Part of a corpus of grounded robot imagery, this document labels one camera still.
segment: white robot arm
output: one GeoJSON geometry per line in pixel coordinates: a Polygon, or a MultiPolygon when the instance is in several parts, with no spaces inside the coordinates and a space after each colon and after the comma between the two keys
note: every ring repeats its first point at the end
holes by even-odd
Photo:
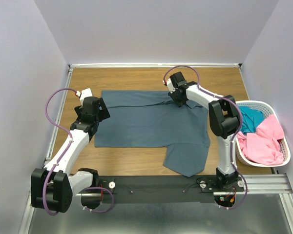
{"type": "Polygon", "coordinates": [[[70,126],[72,139],[68,136],[53,159],[43,169],[36,168],[31,175],[31,202],[33,207],[44,208],[42,189],[50,171],[52,171],[52,175],[45,197],[48,208],[52,211],[66,212],[72,196],[85,188],[97,187],[98,185],[99,176],[96,170],[81,168],[75,175],[69,177],[69,174],[80,152],[97,132],[99,122],[109,118],[110,115],[103,99],[93,97],[90,89],[83,90],[79,98],[81,105],[75,107],[78,117],[70,126]],[[70,147],[59,161],[58,159],[70,141],[70,147]]]}
{"type": "MultiPolygon", "coordinates": [[[[235,169],[237,168],[235,162],[235,140],[232,142],[232,148],[230,148],[230,141],[238,129],[240,121],[236,108],[230,103],[216,98],[222,96],[211,93],[203,87],[199,88],[196,82],[187,82],[181,72],[171,75],[165,85],[169,89],[168,95],[178,106],[185,104],[187,100],[192,100],[208,109],[210,128],[217,136],[218,141],[217,183],[220,187],[226,187],[236,182],[238,173],[235,169]]],[[[235,103],[232,96],[226,96],[226,98],[235,103]]]]}

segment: laundry basket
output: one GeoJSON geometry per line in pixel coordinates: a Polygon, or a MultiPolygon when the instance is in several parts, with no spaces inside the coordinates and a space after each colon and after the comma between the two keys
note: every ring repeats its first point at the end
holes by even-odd
{"type": "MultiPolygon", "coordinates": [[[[267,118],[269,115],[273,114],[278,119],[278,117],[275,114],[273,108],[270,105],[268,105],[268,104],[266,104],[266,103],[264,103],[262,101],[237,101],[236,104],[238,106],[248,106],[251,109],[259,110],[259,111],[264,113],[265,118],[267,118]]],[[[288,144],[287,144],[287,140],[285,139],[285,137],[280,142],[280,152],[283,154],[283,163],[282,164],[278,164],[278,165],[263,165],[263,164],[260,164],[260,163],[256,163],[256,162],[252,162],[252,161],[247,160],[244,157],[244,155],[243,155],[243,153],[241,151],[238,139],[236,139],[235,152],[236,152],[236,155],[237,155],[238,159],[243,164],[251,165],[251,166],[255,166],[255,167],[281,167],[281,166],[286,165],[290,161],[290,158],[291,158],[291,153],[290,153],[290,150],[289,150],[289,147],[288,147],[288,144]]]]}

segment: wooden surface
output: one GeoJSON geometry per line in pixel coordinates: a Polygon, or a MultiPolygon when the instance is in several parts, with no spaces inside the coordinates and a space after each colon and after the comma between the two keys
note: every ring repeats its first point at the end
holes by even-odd
{"type": "MultiPolygon", "coordinates": [[[[237,68],[197,68],[201,75],[201,85],[222,95],[233,95],[235,100],[246,100],[246,91],[237,68]]],[[[165,90],[162,78],[167,68],[74,68],[69,87],[76,90],[91,88],[92,94],[101,96],[102,90],[165,90]]],[[[193,71],[182,71],[187,81],[197,81],[193,71]]],[[[73,92],[68,92],[64,105],[61,125],[69,128],[76,119],[74,107],[80,105],[73,92]]],[[[64,143],[67,134],[59,130],[53,154],[64,143]]],[[[215,174],[218,163],[216,136],[209,129],[210,148],[205,169],[201,174],[215,174]]],[[[81,167],[98,170],[102,176],[131,175],[178,175],[163,166],[166,147],[163,148],[95,148],[94,141],[89,143],[79,155],[71,173],[81,167]]],[[[269,168],[256,168],[241,164],[244,174],[270,174],[269,168]]]]}

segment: white wall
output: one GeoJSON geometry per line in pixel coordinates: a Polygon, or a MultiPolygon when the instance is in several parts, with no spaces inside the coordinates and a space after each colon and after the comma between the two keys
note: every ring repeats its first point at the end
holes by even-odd
{"type": "Polygon", "coordinates": [[[280,0],[242,65],[251,99],[276,110],[292,154],[286,172],[293,187],[293,0],[280,0]]]}
{"type": "Polygon", "coordinates": [[[44,104],[66,75],[34,1],[0,0],[0,234],[19,231],[30,175],[42,166],[51,135],[44,104]]]}
{"type": "Polygon", "coordinates": [[[69,64],[241,63],[278,0],[35,0],[69,64]]]}

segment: purple tube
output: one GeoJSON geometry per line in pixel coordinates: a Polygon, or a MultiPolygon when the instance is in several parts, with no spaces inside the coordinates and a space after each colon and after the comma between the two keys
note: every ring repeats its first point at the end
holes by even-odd
{"type": "Polygon", "coordinates": [[[174,70],[174,69],[177,68],[177,67],[187,67],[187,68],[191,69],[192,71],[194,71],[194,72],[196,73],[196,76],[197,76],[197,83],[198,83],[198,84],[200,83],[200,74],[199,74],[199,73],[198,73],[193,67],[190,67],[190,66],[188,66],[188,65],[178,65],[178,66],[174,66],[174,67],[170,68],[170,69],[165,73],[165,75],[164,75],[164,77],[163,77],[163,82],[164,82],[165,85],[166,85],[166,80],[165,80],[165,78],[166,78],[167,74],[168,74],[171,70],[174,70]]]}
{"type": "Polygon", "coordinates": [[[84,209],[87,210],[87,211],[90,211],[90,212],[94,212],[94,213],[105,213],[105,212],[109,211],[114,205],[114,195],[113,195],[113,193],[110,190],[108,190],[106,188],[103,188],[103,187],[90,187],[90,188],[86,188],[85,190],[94,190],[94,189],[107,191],[112,197],[112,202],[111,202],[110,206],[107,209],[102,210],[102,211],[92,210],[92,209],[89,209],[88,207],[84,207],[84,209]]]}

